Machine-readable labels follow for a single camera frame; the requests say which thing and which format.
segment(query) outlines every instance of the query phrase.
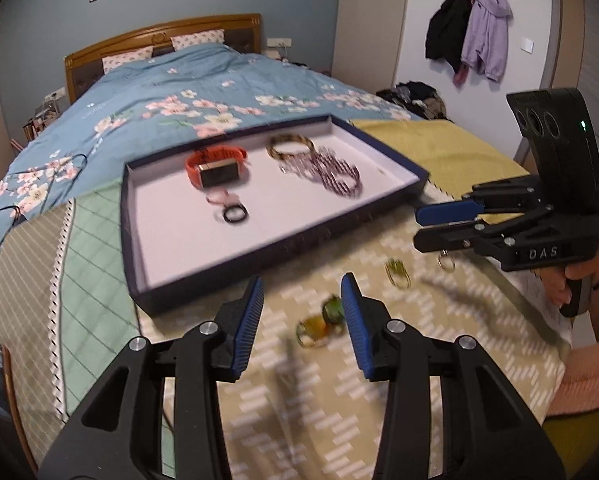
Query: pile of clothes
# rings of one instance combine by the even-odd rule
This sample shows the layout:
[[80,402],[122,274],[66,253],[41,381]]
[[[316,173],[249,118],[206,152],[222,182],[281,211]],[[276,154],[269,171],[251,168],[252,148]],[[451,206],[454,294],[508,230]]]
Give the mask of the pile of clothes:
[[446,119],[446,105],[437,90],[421,81],[400,83],[381,90],[377,95],[390,103],[406,108],[422,119]]

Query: wooden headboard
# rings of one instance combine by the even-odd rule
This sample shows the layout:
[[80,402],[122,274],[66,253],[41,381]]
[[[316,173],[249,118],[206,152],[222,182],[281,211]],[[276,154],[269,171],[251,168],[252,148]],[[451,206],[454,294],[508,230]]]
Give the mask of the wooden headboard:
[[71,104],[104,75],[102,57],[154,46],[153,57],[173,52],[171,38],[223,28],[224,43],[238,52],[260,54],[260,15],[205,16],[161,23],[115,36],[65,57],[66,83]]

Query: floral pillowcase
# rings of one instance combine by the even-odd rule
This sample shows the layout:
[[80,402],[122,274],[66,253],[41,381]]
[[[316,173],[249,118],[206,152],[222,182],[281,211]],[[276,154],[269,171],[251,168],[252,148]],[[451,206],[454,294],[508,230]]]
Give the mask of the floral pillowcase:
[[216,28],[214,30],[206,30],[205,32],[187,34],[186,36],[173,36],[171,42],[176,51],[182,50],[187,46],[199,45],[202,43],[224,43],[224,29]]
[[104,73],[108,74],[114,68],[118,68],[119,66],[125,63],[130,63],[131,61],[140,61],[143,59],[150,59],[151,57],[153,57],[153,46],[139,48],[137,50],[132,50],[131,52],[118,54],[117,56],[102,57]]

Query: yellow blanket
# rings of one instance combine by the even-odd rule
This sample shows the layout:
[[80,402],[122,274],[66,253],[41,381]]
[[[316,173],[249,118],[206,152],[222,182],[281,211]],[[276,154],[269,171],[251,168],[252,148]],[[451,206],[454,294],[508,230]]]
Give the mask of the yellow blanket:
[[431,182],[459,199],[475,184],[528,174],[492,146],[449,121],[353,121],[355,126],[431,173]]

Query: white wall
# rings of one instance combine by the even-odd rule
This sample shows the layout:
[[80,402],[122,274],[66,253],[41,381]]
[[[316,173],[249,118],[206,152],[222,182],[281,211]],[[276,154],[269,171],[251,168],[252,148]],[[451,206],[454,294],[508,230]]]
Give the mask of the white wall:
[[[471,71],[460,90],[453,86],[453,70],[448,63],[425,58],[429,21],[443,1],[407,1],[395,82],[424,81],[434,86],[446,102],[452,121],[512,158],[521,133],[506,103],[506,94],[540,86],[548,51],[552,0],[508,0],[513,18],[509,21],[508,65],[502,82],[489,81]],[[523,38],[535,42],[532,55],[521,50]]]

